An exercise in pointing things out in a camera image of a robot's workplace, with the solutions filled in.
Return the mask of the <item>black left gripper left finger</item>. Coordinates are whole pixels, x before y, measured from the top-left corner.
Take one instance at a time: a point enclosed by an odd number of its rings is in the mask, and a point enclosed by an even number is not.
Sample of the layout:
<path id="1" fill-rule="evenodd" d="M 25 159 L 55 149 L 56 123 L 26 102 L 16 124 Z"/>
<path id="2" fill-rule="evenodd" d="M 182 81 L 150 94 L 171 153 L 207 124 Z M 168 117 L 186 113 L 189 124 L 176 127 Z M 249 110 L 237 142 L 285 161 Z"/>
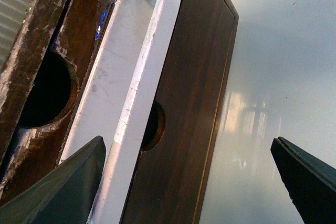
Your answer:
<path id="1" fill-rule="evenodd" d="M 1 223 L 87 223 L 106 146 L 96 136 L 44 178 L 1 206 Z"/>

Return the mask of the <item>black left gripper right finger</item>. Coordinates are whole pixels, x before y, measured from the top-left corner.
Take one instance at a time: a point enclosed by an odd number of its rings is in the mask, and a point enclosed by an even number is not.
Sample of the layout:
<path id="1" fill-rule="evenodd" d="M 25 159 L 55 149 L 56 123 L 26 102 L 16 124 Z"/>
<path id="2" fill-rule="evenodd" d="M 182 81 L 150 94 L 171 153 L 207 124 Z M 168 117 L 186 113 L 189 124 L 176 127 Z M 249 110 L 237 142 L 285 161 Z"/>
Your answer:
<path id="1" fill-rule="evenodd" d="M 335 168 L 283 137 L 270 151 L 304 223 L 335 223 Z"/>

